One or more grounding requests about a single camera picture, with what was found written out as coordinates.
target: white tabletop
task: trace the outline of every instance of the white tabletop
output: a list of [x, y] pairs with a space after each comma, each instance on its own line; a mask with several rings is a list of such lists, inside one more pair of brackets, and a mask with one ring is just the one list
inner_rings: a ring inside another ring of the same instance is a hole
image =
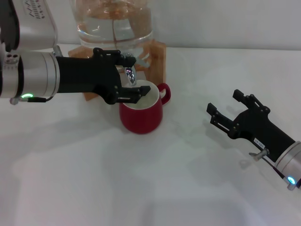
[[[62, 45], [64, 55], [75, 48]], [[248, 141], [211, 125], [212, 102], [234, 119], [255, 94], [301, 139], [301, 52], [167, 50], [172, 100], [148, 135], [123, 128], [118, 106], [82, 94], [47, 104], [0, 100], [1, 226], [283, 226], [301, 220], [290, 192]]]

